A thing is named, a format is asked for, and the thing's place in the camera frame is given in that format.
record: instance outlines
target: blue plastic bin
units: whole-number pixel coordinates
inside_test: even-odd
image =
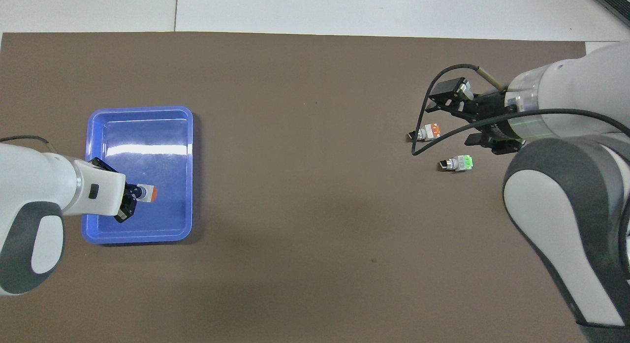
[[[134,215],[83,215],[81,233],[92,244],[177,241],[192,227],[193,115],[186,107],[101,109],[88,121],[86,160],[99,157],[129,184],[152,184],[153,203]]]

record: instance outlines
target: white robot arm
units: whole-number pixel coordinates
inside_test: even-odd
[[[445,81],[427,92],[434,103],[427,112],[445,110],[475,125],[512,116],[477,126],[480,133],[466,145],[497,155],[518,152],[504,177],[511,220],[540,256],[587,340],[630,342],[630,139],[584,115],[515,117],[578,109],[629,126],[630,42],[524,72],[507,88],[477,72],[497,91],[471,95],[465,79]]]
[[[0,295],[23,294],[52,273],[63,253],[63,216],[122,221],[133,213],[129,204],[153,199],[146,192],[153,188],[126,184],[99,159],[0,144],[0,164]]]

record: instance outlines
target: brown table surface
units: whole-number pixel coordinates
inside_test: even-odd
[[[83,157],[94,110],[184,105],[195,201],[177,244],[91,245],[67,218],[52,276],[0,299],[0,341],[580,342],[504,212],[511,156],[462,135],[412,157],[405,138],[447,65],[508,82],[583,54],[578,42],[5,33],[0,135]],[[463,153],[474,170],[437,171]]]

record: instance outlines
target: cable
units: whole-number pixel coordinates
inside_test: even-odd
[[[435,75],[435,77],[433,78],[433,80],[429,84],[429,88],[427,89],[427,93],[425,94],[425,98],[422,101],[422,107],[420,108],[420,114],[418,115],[418,123],[416,123],[415,132],[418,132],[418,130],[420,129],[420,124],[422,124],[422,117],[425,114],[425,109],[427,109],[427,102],[428,102],[428,99],[429,99],[429,95],[431,94],[431,91],[433,90],[433,87],[434,87],[435,83],[442,76],[444,76],[444,74],[446,74],[447,72],[453,71],[453,70],[457,70],[457,69],[470,69],[470,70],[473,70],[474,72],[477,72],[477,74],[479,74],[479,76],[481,76],[483,79],[488,81],[488,83],[490,83],[490,85],[493,85],[493,87],[497,88],[497,90],[502,91],[504,89],[504,87],[500,83],[498,83],[498,81],[495,78],[493,78],[488,72],[486,72],[484,69],[482,69],[481,67],[479,67],[477,65],[472,65],[470,63],[458,63],[457,65],[451,65],[451,66],[445,68],[444,70],[440,71],[437,75]],[[411,154],[414,155],[414,156],[417,155],[416,154],[416,144],[417,143],[418,143],[417,137],[412,138],[412,140],[411,140]]]
[[[589,110],[581,110],[581,109],[551,108],[551,109],[528,110],[526,112],[517,112],[517,113],[504,114],[502,116],[486,118],[486,119],[483,119],[483,120],[475,122],[475,123],[470,123],[470,124],[465,125],[463,127],[459,127],[459,128],[457,128],[455,130],[451,130],[450,132],[442,135],[441,137],[438,137],[437,139],[431,141],[430,143],[428,143],[426,146],[424,146],[420,150],[412,151],[411,154],[413,156],[418,156],[421,153],[423,153],[426,150],[428,150],[428,148],[431,148],[435,144],[439,143],[440,141],[448,139],[449,137],[454,136],[455,134],[459,134],[460,132],[466,131],[466,130],[468,130],[470,128],[478,128],[478,127],[482,127],[482,126],[489,125],[489,124],[504,122],[504,121],[507,121],[508,119],[512,119],[512,118],[528,117],[528,116],[540,116],[542,114],[573,114],[573,115],[576,115],[576,116],[584,116],[584,117],[590,117],[590,118],[598,119],[598,120],[603,121],[603,122],[605,122],[605,123],[607,123],[609,125],[612,125],[613,127],[617,128],[620,132],[624,133],[627,137],[630,137],[630,128],[628,128],[623,123],[620,123],[619,121],[617,121],[615,119],[612,119],[612,118],[610,118],[608,116],[605,116],[604,114],[599,114],[599,113],[596,113],[596,112],[590,112]]]
[[[39,140],[39,141],[43,142],[46,145],[46,147],[48,148],[48,150],[50,150],[50,152],[57,153],[57,150],[55,149],[54,146],[52,146],[50,141],[44,139],[41,136],[37,136],[37,135],[16,135],[16,136],[9,136],[9,137],[0,137],[0,143],[4,143],[5,141],[18,140],[18,139]]]

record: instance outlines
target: cable connector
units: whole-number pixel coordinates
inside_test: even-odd
[[[421,127],[418,132],[410,132],[407,134],[409,139],[413,140],[416,137],[417,141],[431,141],[440,137],[440,127],[437,123],[427,124]]]
[[[459,155],[439,162],[440,167],[445,171],[468,171],[472,170],[473,158],[471,155]]]

